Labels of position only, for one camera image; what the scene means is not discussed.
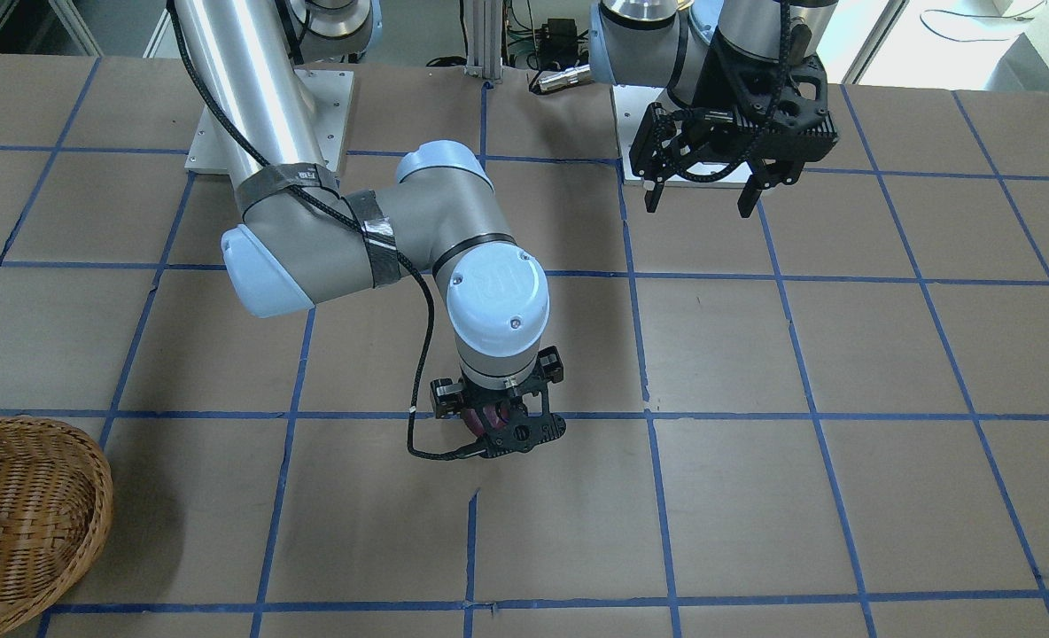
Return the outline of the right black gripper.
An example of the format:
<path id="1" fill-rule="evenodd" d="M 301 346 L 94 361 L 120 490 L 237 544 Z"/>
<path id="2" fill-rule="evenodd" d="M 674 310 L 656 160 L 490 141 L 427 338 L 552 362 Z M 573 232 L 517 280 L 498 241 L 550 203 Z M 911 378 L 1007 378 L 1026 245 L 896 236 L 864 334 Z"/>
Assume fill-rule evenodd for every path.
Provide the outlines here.
<path id="1" fill-rule="evenodd" d="M 509 402 L 512 414 L 529 414 L 524 397 L 540 400 L 540 414 L 550 413 L 549 384 L 564 380 L 564 365 L 556 345 L 538 354 L 491 358 L 484 354 L 464 354 L 461 379 L 438 378 L 429 384 L 436 419 L 461 414 L 466 408 Z"/>

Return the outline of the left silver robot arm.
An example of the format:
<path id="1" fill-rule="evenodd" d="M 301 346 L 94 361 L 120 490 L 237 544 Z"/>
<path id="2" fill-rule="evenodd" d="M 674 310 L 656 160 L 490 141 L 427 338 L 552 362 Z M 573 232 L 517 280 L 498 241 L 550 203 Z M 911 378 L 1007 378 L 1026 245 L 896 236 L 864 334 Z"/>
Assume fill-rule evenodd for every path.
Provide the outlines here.
<path id="1" fill-rule="evenodd" d="M 796 184 L 839 142 L 817 48 L 835 1 L 598 1 L 588 28 L 597 83 L 652 86 L 627 158 L 649 185 L 650 213 L 666 182 L 711 184 L 738 166 L 749 176 L 738 214 L 762 193 Z"/>

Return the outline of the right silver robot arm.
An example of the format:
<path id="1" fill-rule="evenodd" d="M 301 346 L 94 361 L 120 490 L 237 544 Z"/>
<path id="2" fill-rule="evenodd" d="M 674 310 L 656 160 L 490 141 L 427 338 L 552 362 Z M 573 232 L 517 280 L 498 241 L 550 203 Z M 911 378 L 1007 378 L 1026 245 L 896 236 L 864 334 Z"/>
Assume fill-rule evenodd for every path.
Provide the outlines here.
<path id="1" fill-rule="evenodd" d="M 169 1 L 184 67 L 216 121 L 242 221 L 224 231 L 226 271 L 250 314 L 277 316 L 431 272 L 461 356 L 461 397 L 483 411 L 564 377 L 541 347 L 545 270 L 517 243 L 493 183 L 467 146 L 424 143 L 397 183 L 339 193 L 269 1 Z"/>

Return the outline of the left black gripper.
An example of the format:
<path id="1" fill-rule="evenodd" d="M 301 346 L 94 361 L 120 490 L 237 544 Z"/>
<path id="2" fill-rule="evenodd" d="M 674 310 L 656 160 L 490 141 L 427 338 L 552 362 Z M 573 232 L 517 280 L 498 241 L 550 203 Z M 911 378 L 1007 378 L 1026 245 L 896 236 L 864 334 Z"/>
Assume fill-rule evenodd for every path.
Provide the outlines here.
<path id="1" fill-rule="evenodd" d="M 779 35 L 774 57 L 759 57 L 715 35 L 689 105 L 669 112 L 651 102 L 635 133 L 629 160 L 652 214 L 667 179 L 695 178 L 697 163 L 719 163 L 718 178 L 746 165 L 736 209 L 749 219 L 762 193 L 799 180 L 805 163 L 819 162 L 840 140 L 828 103 L 823 62 L 809 36 Z"/>

